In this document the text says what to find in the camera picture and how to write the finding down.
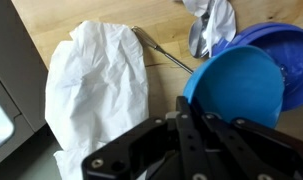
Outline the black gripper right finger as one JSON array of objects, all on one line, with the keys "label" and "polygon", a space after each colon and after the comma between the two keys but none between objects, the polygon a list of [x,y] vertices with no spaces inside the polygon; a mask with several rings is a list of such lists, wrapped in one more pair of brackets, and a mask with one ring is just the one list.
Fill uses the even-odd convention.
[{"label": "black gripper right finger", "polygon": [[303,180],[303,141],[248,119],[227,123],[176,99],[184,172],[205,180]]}]

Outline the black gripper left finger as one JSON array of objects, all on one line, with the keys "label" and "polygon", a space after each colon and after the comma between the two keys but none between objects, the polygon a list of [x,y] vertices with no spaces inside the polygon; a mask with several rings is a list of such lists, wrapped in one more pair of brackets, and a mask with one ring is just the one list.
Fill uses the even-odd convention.
[{"label": "black gripper left finger", "polygon": [[148,118],[88,155],[81,164],[84,180],[135,180],[173,148],[174,120]]}]

